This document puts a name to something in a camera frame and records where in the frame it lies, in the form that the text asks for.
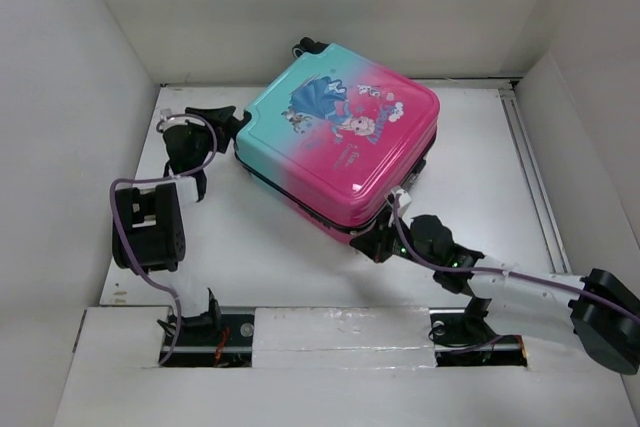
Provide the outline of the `pink teal kids suitcase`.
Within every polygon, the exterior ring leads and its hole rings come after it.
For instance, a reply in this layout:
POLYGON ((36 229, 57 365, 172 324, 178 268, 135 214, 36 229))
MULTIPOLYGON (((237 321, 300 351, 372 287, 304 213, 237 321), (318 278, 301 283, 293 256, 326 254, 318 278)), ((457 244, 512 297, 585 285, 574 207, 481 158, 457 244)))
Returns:
POLYGON ((440 101, 429 88, 336 43, 304 37, 295 61, 248 105, 235 155, 336 240, 375 223, 424 166, 440 101))

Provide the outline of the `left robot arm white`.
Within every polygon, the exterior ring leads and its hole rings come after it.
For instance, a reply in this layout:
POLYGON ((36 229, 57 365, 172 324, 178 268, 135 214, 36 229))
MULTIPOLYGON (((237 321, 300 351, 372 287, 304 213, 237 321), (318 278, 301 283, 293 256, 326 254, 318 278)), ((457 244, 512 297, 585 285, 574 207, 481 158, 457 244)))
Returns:
POLYGON ((204 199, 205 169, 244 125, 235 110, 188 107, 178 114, 162 112, 155 126, 167 155, 162 175, 117 179, 109 189, 113 261, 171 297, 174 313, 163 326, 173 330, 181 324, 205 344, 220 337, 223 320, 211 291, 198 287, 179 267, 187 247, 182 209, 204 199))

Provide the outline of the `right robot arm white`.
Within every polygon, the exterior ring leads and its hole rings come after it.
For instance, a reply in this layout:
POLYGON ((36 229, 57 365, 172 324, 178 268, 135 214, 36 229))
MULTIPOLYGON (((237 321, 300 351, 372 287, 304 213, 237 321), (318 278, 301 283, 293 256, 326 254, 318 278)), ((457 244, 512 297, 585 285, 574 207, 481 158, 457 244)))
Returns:
POLYGON ((639 299, 607 270, 524 273, 456 243, 434 215, 406 223, 392 210, 349 244, 376 263, 397 256, 425 267, 444 290, 468 297, 462 328, 473 340, 536 337, 579 349, 618 374, 639 372, 639 299))

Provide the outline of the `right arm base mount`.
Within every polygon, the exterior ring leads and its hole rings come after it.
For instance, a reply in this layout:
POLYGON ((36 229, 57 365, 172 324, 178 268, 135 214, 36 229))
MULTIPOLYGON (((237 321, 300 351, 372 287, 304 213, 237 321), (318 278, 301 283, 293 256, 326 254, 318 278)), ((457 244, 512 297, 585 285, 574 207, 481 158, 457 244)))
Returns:
POLYGON ((496 334, 485 322, 489 300, 472 298, 464 309, 430 311, 428 338, 437 367, 526 367, 521 336, 496 334))

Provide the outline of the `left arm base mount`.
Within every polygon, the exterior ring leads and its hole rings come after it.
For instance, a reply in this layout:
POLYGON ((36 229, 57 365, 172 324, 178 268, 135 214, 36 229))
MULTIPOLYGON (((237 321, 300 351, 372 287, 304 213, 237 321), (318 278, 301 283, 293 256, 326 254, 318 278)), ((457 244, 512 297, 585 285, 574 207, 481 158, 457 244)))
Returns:
POLYGON ((166 368, 249 368, 252 366, 255 310, 223 308, 219 327, 187 327, 183 322, 177 343, 170 349, 175 317, 159 320, 164 334, 158 360, 166 368))

